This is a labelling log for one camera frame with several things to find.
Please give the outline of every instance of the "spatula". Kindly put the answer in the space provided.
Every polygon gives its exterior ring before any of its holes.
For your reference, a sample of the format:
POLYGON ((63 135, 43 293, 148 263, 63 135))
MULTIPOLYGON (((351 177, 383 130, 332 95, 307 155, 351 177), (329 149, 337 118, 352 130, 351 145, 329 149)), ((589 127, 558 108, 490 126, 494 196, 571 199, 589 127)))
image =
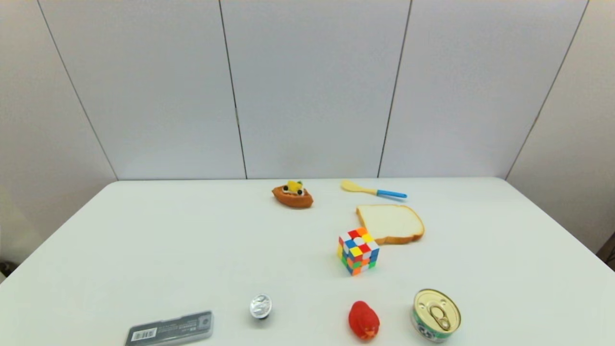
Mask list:
POLYGON ((358 186, 354 182, 351 182, 350 180, 342 180, 342 188, 349 192, 365 192, 365 193, 371 193, 372 195, 376 195, 376 196, 393 196, 393 197, 399 197, 399 198, 408 198, 408 195, 406 195, 405 193, 386 191, 386 190, 377 190, 375 188, 363 188, 363 187, 358 186))

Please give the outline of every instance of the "can lid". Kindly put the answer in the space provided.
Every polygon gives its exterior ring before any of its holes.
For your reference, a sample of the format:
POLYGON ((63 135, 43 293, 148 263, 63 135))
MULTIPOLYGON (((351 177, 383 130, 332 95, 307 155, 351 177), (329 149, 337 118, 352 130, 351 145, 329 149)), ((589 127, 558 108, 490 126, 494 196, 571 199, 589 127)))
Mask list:
POLYGON ((452 333, 461 324, 457 305, 435 289, 419 291, 415 296, 414 309, 426 325, 441 333, 452 333))
POLYGON ((271 298, 266 294, 259 294, 250 302, 250 314, 255 318, 265 318, 271 312, 271 298))

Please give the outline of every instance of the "pull tab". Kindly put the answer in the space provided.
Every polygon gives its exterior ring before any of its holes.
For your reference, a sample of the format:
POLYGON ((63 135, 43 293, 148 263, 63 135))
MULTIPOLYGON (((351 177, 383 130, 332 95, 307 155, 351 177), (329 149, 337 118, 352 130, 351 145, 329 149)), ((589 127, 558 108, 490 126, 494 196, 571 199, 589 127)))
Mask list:
POLYGON ((451 323, 448 321, 448 317, 446 317, 446 312, 441 306, 431 305, 429 307, 429 314, 431 315, 431 317, 434 318, 438 325, 442 327, 442 329, 444 329, 445 331, 451 329, 451 323), (434 313, 434 309, 439 310, 440 313, 434 313))

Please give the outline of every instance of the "gray plastic case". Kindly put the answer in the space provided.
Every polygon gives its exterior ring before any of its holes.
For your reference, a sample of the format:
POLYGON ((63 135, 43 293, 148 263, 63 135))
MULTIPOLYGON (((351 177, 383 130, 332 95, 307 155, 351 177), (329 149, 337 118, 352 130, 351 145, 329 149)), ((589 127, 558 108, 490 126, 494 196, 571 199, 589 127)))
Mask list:
POLYGON ((125 346, 170 346, 206 339, 213 333, 211 311, 130 328, 125 346))

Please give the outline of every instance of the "blue handle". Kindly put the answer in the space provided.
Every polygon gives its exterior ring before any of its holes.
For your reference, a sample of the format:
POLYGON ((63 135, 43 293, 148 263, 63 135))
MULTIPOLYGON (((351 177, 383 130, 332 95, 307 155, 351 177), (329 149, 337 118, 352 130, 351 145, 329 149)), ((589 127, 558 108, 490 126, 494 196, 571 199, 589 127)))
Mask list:
POLYGON ((384 195, 384 196, 399 197, 399 198, 408 198, 408 195, 406 195, 405 193, 386 191, 386 190, 378 190, 376 192, 376 196, 382 196, 382 195, 384 195))

